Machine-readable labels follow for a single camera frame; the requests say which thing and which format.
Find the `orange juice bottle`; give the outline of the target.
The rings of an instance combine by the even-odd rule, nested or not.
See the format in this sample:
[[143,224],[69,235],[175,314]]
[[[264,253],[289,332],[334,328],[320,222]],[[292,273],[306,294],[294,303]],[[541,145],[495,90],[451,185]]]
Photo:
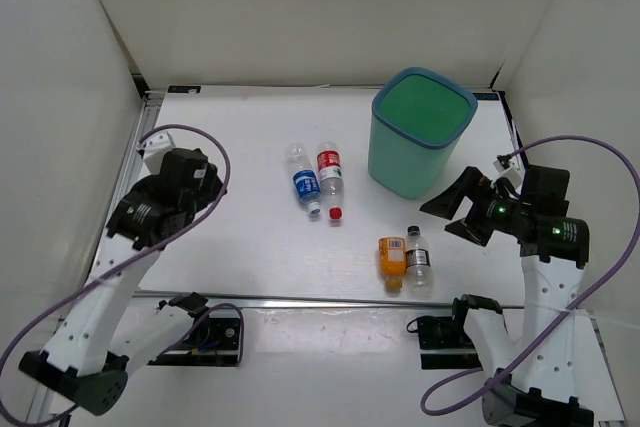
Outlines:
[[378,241],[378,265],[385,289],[399,293],[406,273],[405,239],[384,237]]

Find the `black label clear bottle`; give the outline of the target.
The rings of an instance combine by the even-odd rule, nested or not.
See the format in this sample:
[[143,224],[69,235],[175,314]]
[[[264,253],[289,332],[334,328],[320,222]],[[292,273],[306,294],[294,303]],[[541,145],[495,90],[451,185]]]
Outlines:
[[405,239],[406,278],[412,291],[426,296],[433,286],[430,247],[418,226],[407,228]]

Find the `blue label clear bottle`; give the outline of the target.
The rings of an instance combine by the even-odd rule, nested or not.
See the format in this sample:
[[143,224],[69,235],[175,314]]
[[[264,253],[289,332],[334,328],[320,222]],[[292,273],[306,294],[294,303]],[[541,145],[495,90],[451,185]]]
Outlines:
[[307,151],[302,144],[296,143],[287,147],[285,164],[300,205],[306,209],[309,216],[318,216],[321,212],[320,186]]

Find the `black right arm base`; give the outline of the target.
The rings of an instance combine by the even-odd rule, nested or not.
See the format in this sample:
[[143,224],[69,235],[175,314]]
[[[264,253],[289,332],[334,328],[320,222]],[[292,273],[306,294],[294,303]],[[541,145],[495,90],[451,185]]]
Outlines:
[[424,315],[406,325],[418,337],[422,370],[465,370],[481,366],[469,337],[452,318]]

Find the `red label clear bottle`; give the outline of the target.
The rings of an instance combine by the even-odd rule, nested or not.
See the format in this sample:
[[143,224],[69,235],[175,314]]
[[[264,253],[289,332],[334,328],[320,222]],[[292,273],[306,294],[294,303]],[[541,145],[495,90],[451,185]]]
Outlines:
[[317,147],[316,155],[319,185],[327,202],[331,221],[340,221],[343,217],[344,180],[341,157],[333,142],[323,142]]

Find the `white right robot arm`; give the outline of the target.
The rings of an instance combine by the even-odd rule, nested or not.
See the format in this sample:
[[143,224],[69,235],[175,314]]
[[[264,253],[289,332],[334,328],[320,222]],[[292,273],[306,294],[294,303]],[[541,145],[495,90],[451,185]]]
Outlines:
[[486,382],[481,395],[489,426],[591,426],[574,374],[575,322],[569,305],[589,260],[590,232],[568,216],[566,170],[532,166],[520,187],[467,167],[421,211],[448,220],[445,230],[486,246],[495,232],[519,246],[524,278],[522,335],[514,341],[500,304],[465,294],[453,303],[449,334],[473,345]]

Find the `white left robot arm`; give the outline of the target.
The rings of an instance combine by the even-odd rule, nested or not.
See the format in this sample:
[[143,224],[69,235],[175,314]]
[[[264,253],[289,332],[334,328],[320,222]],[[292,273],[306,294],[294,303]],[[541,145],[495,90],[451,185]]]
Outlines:
[[152,175],[119,201],[86,284],[63,325],[19,363],[21,372],[100,416],[122,396],[129,377],[173,346],[198,347],[210,333],[206,299],[196,293],[160,304],[150,320],[125,334],[117,326],[169,239],[203,218],[226,192],[215,165],[198,149],[170,148]]

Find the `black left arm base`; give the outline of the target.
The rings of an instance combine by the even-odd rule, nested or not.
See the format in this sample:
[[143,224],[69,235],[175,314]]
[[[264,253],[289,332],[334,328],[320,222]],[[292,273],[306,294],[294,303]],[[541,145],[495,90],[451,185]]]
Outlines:
[[242,310],[228,302],[205,305],[190,312],[190,330],[149,366],[239,367],[244,355],[245,320]]

